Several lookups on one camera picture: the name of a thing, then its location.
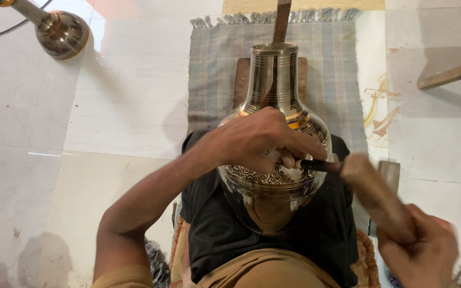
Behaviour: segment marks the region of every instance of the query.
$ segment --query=hand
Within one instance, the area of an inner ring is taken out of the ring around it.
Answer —
[[[327,158],[316,137],[291,129],[284,113],[272,107],[214,129],[195,147],[206,160],[212,159],[215,167],[240,165],[262,174],[271,173],[275,162],[280,160],[292,168],[295,157],[311,154],[315,159]]]
[[[407,205],[407,208],[418,226],[419,242],[409,247],[410,251],[416,251],[415,255],[409,255],[378,230],[381,256],[404,288],[448,288],[458,258],[458,245],[451,224],[426,215],[415,205]]]

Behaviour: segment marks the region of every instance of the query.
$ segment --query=man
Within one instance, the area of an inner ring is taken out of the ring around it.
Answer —
[[[323,220],[330,225],[307,221],[293,228],[295,238],[275,238],[256,235],[242,226],[222,198],[221,184],[215,179],[214,170],[221,165],[240,165],[267,174],[283,157],[284,162],[285,157],[300,154],[325,159],[326,153],[315,137],[289,128],[284,114],[273,108],[241,117],[200,139],[192,137],[185,141],[182,156],[138,182],[104,213],[97,233],[93,288],[153,287],[144,233],[185,188],[182,214],[191,227],[189,251],[185,253],[189,259],[184,261],[190,264],[188,278],[198,286],[355,285],[356,277],[349,273],[349,265],[356,261],[356,244],[351,244],[355,227],[349,226],[353,220],[348,210],[349,191],[327,186],[335,193],[325,193],[322,187],[316,195],[338,195],[311,201],[314,205],[326,203],[327,208],[319,210],[326,210],[325,217],[329,218]],[[342,149],[340,157],[346,151]],[[325,185],[327,182],[343,187],[330,175]],[[447,288],[458,257],[451,227],[416,206],[408,209],[419,229],[420,242],[408,247],[416,254],[409,254],[407,247],[387,239],[381,231],[380,252],[405,288]]]

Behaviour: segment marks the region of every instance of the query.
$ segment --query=black t-shirt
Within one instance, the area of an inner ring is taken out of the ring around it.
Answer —
[[[182,147],[188,150],[207,131],[190,134]],[[332,135],[332,151],[340,161],[349,154],[344,141]],[[182,192],[181,216],[189,228],[189,263],[192,281],[246,252],[279,248],[303,255],[324,269],[342,287],[357,283],[350,265],[359,256],[351,202],[353,196],[338,175],[328,173],[311,202],[299,208],[278,236],[262,236],[238,219],[228,203],[216,169],[192,182]]]

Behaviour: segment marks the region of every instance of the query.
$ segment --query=electrical cable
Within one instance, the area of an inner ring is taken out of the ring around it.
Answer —
[[[51,3],[52,1],[53,1],[53,0],[48,0],[42,7],[40,7],[40,9],[43,10],[43,9],[46,8],[46,7],[49,5],[49,3]],[[28,21],[29,21],[28,19],[24,19],[24,20],[23,20],[22,22],[20,22],[19,24],[15,25],[15,26],[12,26],[12,27],[8,28],[7,30],[4,30],[3,32],[0,32],[0,35],[3,35],[3,34],[8,33],[8,32],[10,32],[10,31],[16,29],[17,27],[22,26],[24,23],[26,23],[26,22],[28,22]]]

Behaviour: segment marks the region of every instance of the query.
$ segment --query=brass vase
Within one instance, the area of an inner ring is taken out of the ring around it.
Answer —
[[[56,60],[78,55],[88,41],[88,25],[73,13],[46,12],[28,0],[0,0],[0,7],[12,7],[33,23],[38,42]]]
[[[298,99],[298,46],[268,43],[251,50],[247,98],[220,125],[271,106],[285,114],[291,128],[317,137],[330,160],[328,128]],[[268,175],[240,166],[220,166],[218,172],[234,212],[245,226],[261,235],[288,230],[295,212],[310,202],[326,177],[325,172],[286,169],[280,164]]]

